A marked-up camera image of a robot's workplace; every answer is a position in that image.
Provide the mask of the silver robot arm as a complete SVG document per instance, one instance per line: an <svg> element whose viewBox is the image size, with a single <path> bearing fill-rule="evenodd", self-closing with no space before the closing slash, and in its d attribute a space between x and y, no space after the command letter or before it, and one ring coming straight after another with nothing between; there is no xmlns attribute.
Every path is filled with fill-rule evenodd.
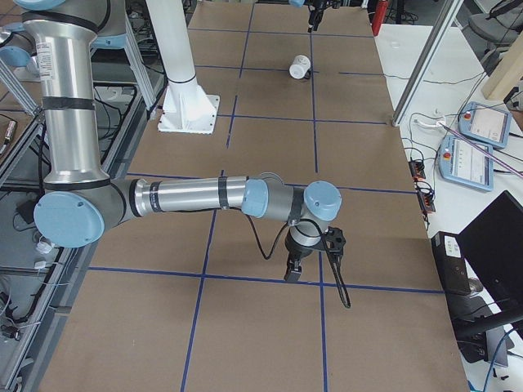
<svg viewBox="0 0 523 392"><path fill-rule="evenodd" d="M315 32L323 19L324 11L329 8L330 2L327 0L289 0L288 3L293 7L307 7L309 11L308 32Z"/></svg>
<svg viewBox="0 0 523 392"><path fill-rule="evenodd" d="M342 281L345 240L332 227L342 204L326 181L303 189L274 174L219 176L200 180L114 180L101 167L92 79L96 39L124 25L115 1L23 1L22 20L34 38L51 170L34 209L38 230L61 247L84 247L109 229L156 212L234 209L248 218L283 222L288 282L302 272L302 259L324 252Z"/></svg>

